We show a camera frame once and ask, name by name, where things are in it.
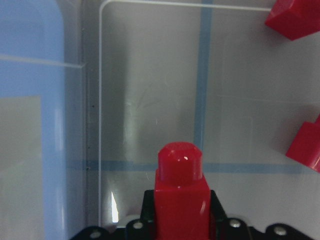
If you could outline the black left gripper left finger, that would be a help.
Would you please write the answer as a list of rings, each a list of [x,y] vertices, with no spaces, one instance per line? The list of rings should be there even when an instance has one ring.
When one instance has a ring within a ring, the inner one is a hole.
[[[155,240],[156,239],[156,211],[154,191],[144,192],[140,217],[131,220],[125,227],[125,240]]]

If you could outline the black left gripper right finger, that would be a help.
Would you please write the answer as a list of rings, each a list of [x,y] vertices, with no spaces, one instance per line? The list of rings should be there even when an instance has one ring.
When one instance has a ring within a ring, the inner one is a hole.
[[[227,216],[214,190],[210,191],[209,239],[248,239],[247,225],[241,219]]]

